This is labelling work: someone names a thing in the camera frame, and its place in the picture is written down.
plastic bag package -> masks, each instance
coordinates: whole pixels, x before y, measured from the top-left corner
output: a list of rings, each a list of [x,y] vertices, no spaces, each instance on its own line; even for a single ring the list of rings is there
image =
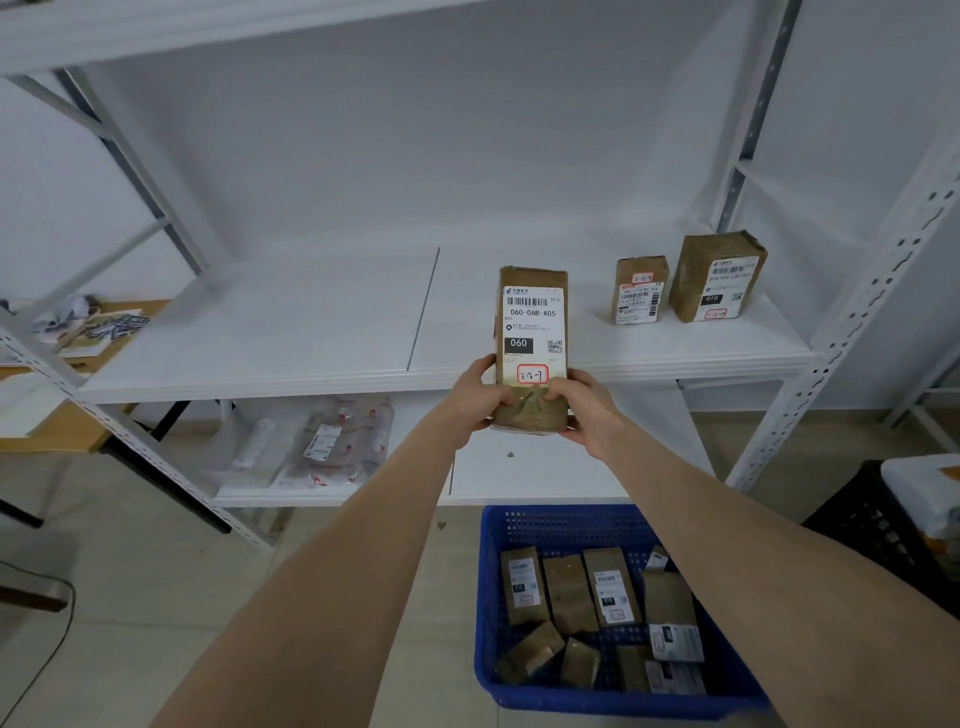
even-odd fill
[[[318,397],[276,477],[280,488],[355,488],[387,459],[394,409],[378,396]]]

paper on table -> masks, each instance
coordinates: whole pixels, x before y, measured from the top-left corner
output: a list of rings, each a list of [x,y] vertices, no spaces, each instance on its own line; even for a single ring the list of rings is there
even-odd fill
[[[0,381],[0,437],[29,437],[65,400],[57,385],[36,372]]]

hand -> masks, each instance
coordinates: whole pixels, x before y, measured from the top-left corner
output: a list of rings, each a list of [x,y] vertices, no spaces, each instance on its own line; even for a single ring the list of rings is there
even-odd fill
[[[471,433],[490,426],[490,416],[498,404],[513,402],[514,390],[506,384],[480,381],[483,373],[495,362],[496,354],[492,353],[470,364],[450,394],[434,409],[444,419],[444,427],[451,428],[457,449],[467,444]]]
[[[612,454],[613,442],[631,424],[616,408],[610,390],[581,369],[568,369],[568,379],[550,379],[548,400],[566,397],[573,410],[561,436],[579,443],[598,460]]]

black crate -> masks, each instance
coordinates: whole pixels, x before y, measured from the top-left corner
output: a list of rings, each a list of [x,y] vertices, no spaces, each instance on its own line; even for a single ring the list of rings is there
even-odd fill
[[[880,474],[881,460],[867,460],[836,495],[804,521],[861,556],[880,564],[960,618],[960,585],[937,564]]]

tiled floor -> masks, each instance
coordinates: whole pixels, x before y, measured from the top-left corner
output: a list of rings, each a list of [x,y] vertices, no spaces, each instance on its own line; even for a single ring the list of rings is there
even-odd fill
[[[723,474],[756,422],[701,418]],[[183,439],[180,446],[189,449]],[[933,451],[910,432],[875,425],[804,422],[754,495],[801,520],[860,461]],[[70,578],[76,620],[60,654],[17,708],[8,728],[146,726],[230,616],[299,543],[334,515],[300,509],[273,552],[215,533],[112,460],[92,456],[3,457],[0,497],[47,519],[32,531],[0,519],[0,559]],[[438,510],[377,699],[374,726],[619,728],[655,720],[499,710],[473,677],[473,609],[479,508]],[[2,583],[43,589],[0,566]],[[0,719],[53,649],[58,615],[0,606]],[[775,716],[730,718],[780,725]]]

